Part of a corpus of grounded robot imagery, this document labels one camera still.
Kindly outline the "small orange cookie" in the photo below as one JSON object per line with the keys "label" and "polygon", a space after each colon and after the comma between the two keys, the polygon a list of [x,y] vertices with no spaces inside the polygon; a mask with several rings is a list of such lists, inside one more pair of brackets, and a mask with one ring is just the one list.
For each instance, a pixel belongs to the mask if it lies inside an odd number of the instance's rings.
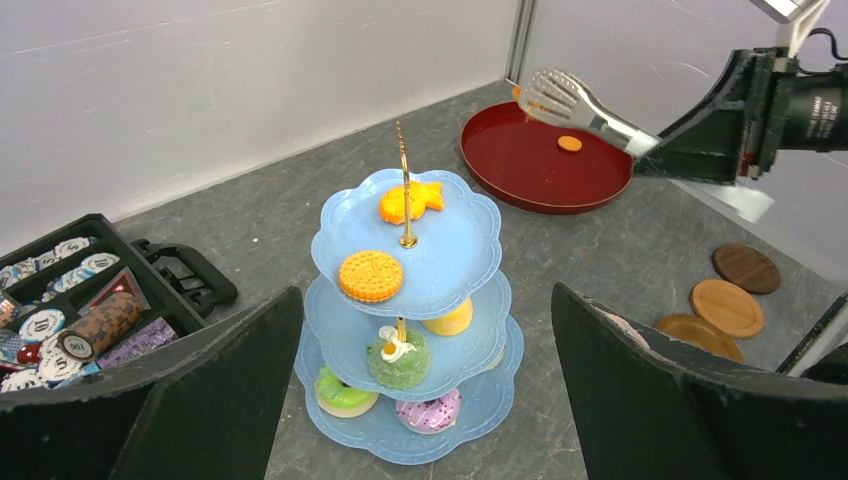
{"label": "small orange cookie", "polygon": [[557,145],[560,149],[572,153],[579,152],[583,148],[582,140],[571,135],[560,136],[557,139]]}

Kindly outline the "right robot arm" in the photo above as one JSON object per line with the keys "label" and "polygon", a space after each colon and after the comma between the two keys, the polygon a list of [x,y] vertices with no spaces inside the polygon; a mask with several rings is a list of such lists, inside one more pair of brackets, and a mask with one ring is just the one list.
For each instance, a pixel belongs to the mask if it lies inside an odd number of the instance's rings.
{"label": "right robot arm", "polygon": [[803,69],[785,47],[731,53],[711,90],[633,160],[636,176],[731,185],[770,171],[781,150],[847,148],[847,60]]}

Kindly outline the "metal tongs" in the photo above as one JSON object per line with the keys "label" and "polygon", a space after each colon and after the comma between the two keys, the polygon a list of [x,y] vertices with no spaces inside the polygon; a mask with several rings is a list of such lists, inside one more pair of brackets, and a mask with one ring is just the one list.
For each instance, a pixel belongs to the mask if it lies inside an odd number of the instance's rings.
{"label": "metal tongs", "polygon": [[[541,68],[518,86],[520,108],[546,124],[581,130],[639,160],[660,138],[611,112],[577,77],[557,69]],[[739,183],[719,185],[682,180],[682,185],[707,195],[755,223],[774,204],[768,194]]]}

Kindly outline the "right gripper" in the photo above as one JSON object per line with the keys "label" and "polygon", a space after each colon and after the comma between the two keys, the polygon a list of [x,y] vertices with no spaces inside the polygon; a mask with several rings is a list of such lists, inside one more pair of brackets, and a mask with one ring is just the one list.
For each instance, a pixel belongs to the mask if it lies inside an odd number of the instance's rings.
{"label": "right gripper", "polygon": [[786,47],[734,50],[705,97],[633,160],[635,176],[730,185],[770,170],[789,122],[795,61]]}

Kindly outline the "green frosted donut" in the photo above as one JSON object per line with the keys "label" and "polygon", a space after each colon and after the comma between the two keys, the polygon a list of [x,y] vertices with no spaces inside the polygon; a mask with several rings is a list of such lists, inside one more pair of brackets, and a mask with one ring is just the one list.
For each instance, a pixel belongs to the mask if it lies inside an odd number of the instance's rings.
{"label": "green frosted donut", "polygon": [[342,419],[354,418],[369,411],[380,394],[352,387],[342,381],[328,366],[323,366],[314,382],[319,406],[328,414]]}

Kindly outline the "blue three-tier cake stand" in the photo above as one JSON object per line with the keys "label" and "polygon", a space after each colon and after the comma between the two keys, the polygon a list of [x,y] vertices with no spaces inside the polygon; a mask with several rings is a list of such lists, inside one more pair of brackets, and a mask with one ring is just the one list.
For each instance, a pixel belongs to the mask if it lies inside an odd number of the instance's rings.
{"label": "blue three-tier cake stand", "polygon": [[[444,209],[427,209],[411,220],[411,181],[441,183]],[[400,185],[405,187],[406,221],[394,225],[382,220],[378,203]],[[500,229],[498,207],[473,192],[462,178],[444,170],[413,173],[406,164],[377,171],[324,203],[311,244],[319,276],[305,294],[305,321],[295,360],[308,414],[324,435],[394,464],[420,465],[501,424],[514,401],[524,341],[510,313],[511,286],[500,270]],[[388,300],[363,303],[341,290],[342,262],[363,250],[386,252],[400,263],[403,283]],[[472,300],[473,318],[462,333],[440,336],[421,325],[422,320],[457,309],[466,298]],[[387,325],[397,328],[401,341],[407,327],[427,339],[432,365],[416,387],[389,389],[370,373],[366,348]],[[349,419],[326,413],[314,391],[323,366],[352,387],[379,393],[376,404]],[[395,412],[397,400],[432,400],[454,388],[462,395],[460,413],[456,423],[442,432],[416,433]]]}

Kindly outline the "light wooden coaster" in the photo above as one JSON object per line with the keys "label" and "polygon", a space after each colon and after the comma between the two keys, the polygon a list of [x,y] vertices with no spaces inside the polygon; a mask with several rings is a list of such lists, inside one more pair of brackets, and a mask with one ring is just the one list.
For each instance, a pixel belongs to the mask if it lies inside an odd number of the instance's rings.
{"label": "light wooden coaster", "polygon": [[765,325],[759,303],[751,294],[728,281],[707,279],[691,290],[694,312],[733,338],[751,338]]}

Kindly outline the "orange round cookie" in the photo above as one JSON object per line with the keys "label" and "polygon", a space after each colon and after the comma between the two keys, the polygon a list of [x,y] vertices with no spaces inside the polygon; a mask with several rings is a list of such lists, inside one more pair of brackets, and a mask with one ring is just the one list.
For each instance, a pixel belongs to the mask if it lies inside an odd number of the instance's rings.
{"label": "orange round cookie", "polygon": [[350,298],[363,303],[379,303],[400,290],[403,270],[392,255],[363,250],[342,262],[338,281],[341,290]]}

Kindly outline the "yellow cupcake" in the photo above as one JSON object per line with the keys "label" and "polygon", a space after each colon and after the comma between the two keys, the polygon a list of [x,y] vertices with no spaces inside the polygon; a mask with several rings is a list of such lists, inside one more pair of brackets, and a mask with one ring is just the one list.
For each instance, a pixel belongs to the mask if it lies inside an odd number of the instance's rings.
{"label": "yellow cupcake", "polygon": [[430,320],[422,320],[421,325],[433,334],[455,336],[466,330],[473,318],[473,303],[466,298],[455,310]]}

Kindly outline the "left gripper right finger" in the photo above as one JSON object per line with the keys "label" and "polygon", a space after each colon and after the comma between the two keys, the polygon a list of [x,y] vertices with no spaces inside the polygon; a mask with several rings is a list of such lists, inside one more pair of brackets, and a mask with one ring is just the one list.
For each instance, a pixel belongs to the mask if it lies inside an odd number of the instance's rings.
{"label": "left gripper right finger", "polygon": [[843,479],[847,389],[701,350],[564,284],[551,321],[592,479]]}

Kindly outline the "dark brown wooden coaster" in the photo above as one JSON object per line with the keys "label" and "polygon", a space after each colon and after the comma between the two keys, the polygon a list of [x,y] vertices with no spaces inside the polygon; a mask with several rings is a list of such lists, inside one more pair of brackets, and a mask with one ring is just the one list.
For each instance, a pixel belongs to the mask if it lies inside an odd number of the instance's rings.
{"label": "dark brown wooden coaster", "polygon": [[712,264],[723,279],[750,294],[767,295],[781,285],[777,265],[765,254],[748,245],[728,243],[712,253]]}

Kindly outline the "green cupcake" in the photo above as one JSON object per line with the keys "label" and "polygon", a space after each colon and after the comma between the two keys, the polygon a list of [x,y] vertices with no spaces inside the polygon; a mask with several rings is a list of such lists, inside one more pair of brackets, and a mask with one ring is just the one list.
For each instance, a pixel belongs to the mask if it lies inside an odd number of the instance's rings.
{"label": "green cupcake", "polygon": [[368,367],[376,382],[386,388],[408,390],[428,376],[432,356],[426,337],[406,328],[401,341],[395,326],[382,326],[375,343],[366,348]]}

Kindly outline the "pink frosted donut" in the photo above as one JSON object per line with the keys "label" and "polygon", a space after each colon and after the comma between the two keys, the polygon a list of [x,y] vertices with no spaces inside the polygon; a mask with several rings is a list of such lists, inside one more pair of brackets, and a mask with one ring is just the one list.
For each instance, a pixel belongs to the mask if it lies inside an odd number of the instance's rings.
{"label": "pink frosted donut", "polygon": [[395,402],[395,412],[401,423],[419,434],[437,434],[452,427],[459,416],[462,395],[457,388],[427,401]]}

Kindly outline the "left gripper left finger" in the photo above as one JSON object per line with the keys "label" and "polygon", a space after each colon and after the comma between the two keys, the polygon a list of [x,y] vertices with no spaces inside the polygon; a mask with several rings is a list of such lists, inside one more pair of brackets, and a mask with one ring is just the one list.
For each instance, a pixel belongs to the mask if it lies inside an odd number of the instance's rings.
{"label": "left gripper left finger", "polygon": [[289,287],[69,386],[3,394],[2,477],[262,478],[303,319]]}

